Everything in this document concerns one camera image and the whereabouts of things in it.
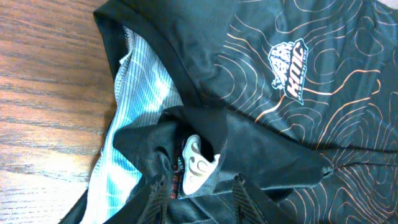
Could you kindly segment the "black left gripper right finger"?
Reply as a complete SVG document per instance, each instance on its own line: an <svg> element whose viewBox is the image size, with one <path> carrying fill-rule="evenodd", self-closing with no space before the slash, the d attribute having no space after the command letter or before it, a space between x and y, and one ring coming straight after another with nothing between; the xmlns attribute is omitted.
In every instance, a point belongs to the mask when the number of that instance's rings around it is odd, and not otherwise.
<svg viewBox="0 0 398 224"><path fill-rule="evenodd" d="M279 222L273 201L244 175L234 177L232 190L234 211L239 224Z"/></svg>

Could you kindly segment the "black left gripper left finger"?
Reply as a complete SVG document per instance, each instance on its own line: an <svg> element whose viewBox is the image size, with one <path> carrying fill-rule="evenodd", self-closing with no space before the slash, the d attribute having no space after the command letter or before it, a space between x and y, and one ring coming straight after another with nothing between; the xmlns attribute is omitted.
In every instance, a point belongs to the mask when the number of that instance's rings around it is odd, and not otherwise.
<svg viewBox="0 0 398 224"><path fill-rule="evenodd" d="M167 184L163 180L156 180L143 188L145 206L138 218L138 224L165 224L169 203Z"/></svg>

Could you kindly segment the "black orange-patterned jersey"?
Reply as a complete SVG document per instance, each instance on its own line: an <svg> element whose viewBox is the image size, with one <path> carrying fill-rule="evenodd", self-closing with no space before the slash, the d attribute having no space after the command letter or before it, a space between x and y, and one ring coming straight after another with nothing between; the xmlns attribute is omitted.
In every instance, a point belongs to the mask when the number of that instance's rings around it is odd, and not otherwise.
<svg viewBox="0 0 398 224"><path fill-rule="evenodd" d="M242 174L278 223L397 222L397 3L110 0L93 13L116 112L63 223L238 223Z"/></svg>

